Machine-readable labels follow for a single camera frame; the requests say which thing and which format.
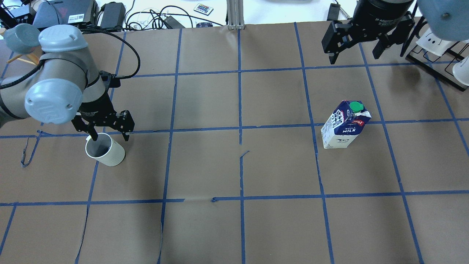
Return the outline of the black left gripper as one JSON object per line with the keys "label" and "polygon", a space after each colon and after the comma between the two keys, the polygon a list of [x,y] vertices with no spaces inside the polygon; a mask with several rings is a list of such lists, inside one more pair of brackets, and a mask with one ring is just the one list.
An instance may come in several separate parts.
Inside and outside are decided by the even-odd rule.
{"label": "black left gripper", "polygon": [[107,93],[97,100],[82,103],[71,122],[77,131],[88,134],[87,141],[94,142],[99,136],[94,127],[109,127],[119,131],[126,142],[129,141],[135,127],[131,112],[128,110],[116,112]]}

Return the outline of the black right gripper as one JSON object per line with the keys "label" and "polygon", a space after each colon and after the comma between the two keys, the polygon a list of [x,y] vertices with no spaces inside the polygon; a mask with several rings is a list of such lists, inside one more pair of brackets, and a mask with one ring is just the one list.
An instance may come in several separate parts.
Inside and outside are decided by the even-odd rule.
{"label": "black right gripper", "polygon": [[415,26],[412,0],[359,0],[348,22],[332,20],[321,40],[335,65],[339,53],[358,43],[377,40],[372,54],[379,59],[392,45],[404,44]]}

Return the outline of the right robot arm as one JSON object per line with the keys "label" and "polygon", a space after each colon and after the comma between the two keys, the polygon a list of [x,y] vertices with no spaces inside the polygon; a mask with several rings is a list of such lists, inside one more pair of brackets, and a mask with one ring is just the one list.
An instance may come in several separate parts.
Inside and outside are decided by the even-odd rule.
{"label": "right robot arm", "polygon": [[[352,19],[343,23],[330,22],[321,44],[335,64],[343,50],[358,43],[377,41],[373,57],[380,58],[392,45],[403,44],[405,52],[416,28],[415,15],[410,12],[412,0],[359,0]],[[462,41],[468,39],[467,0],[418,0],[416,3],[422,18],[441,40]]]}

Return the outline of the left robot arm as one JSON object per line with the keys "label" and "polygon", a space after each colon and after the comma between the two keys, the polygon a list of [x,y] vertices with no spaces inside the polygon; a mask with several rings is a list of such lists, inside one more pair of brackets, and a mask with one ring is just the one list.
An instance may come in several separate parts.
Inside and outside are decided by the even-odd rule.
{"label": "left robot arm", "polygon": [[114,109],[108,90],[135,73],[118,76],[98,70],[82,30],[54,25],[42,31],[21,23],[3,32],[5,45],[19,55],[37,47],[36,66],[17,80],[1,80],[1,126],[34,118],[45,124],[71,122],[75,130],[98,139],[96,127],[119,131],[125,141],[134,130],[131,112]]}

